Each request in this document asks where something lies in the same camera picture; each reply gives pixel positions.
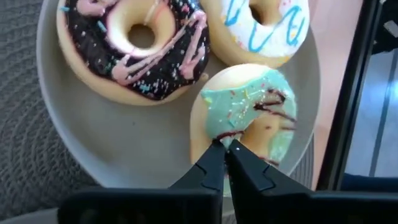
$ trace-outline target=black frame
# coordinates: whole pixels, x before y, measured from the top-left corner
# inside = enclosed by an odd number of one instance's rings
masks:
[[[358,113],[364,78],[373,49],[382,4],[363,0],[317,190],[339,190]]]

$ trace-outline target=woven mat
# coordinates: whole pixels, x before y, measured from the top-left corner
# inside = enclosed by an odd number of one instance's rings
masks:
[[[35,59],[41,4],[0,0],[0,220],[56,207],[73,191],[95,185],[69,155],[41,97]],[[312,146],[292,174],[306,186]],[[233,217],[224,223],[234,223]]]

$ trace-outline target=mint green icing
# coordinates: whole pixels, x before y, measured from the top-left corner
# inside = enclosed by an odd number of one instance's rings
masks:
[[[286,96],[286,99],[283,105],[268,106],[267,108],[296,118],[295,97],[289,83],[278,70],[267,70],[259,78],[251,80],[241,87],[201,91],[201,97],[208,105],[207,135],[215,139],[223,133],[244,131],[261,113],[266,113],[262,110],[255,110],[254,105],[275,99],[275,94],[267,91],[269,89],[279,90]],[[290,127],[293,126],[292,122],[287,119],[283,119],[283,123]],[[233,139],[240,137],[241,135],[226,137],[221,142],[229,147]],[[289,149],[292,139],[293,131],[278,131],[270,141],[269,158],[281,161]]]

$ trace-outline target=white glazed donut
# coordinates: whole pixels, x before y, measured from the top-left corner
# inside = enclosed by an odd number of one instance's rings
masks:
[[[127,38],[149,26],[149,49]],[[208,62],[206,14],[188,0],[59,0],[57,32],[66,61],[99,94],[130,105],[172,101],[197,82]]]
[[[307,36],[308,0],[201,0],[208,15],[211,49],[228,65],[277,68]],[[258,12],[258,23],[251,8]]]
[[[226,68],[205,84],[193,104],[191,163],[199,160],[213,139],[226,147],[239,139],[277,166],[293,138],[296,112],[294,93],[277,70],[258,64]]]

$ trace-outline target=pink surface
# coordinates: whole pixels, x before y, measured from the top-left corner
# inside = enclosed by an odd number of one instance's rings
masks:
[[[311,28],[321,71],[321,102],[315,125],[315,189],[335,113],[341,82],[363,0],[309,0]]]

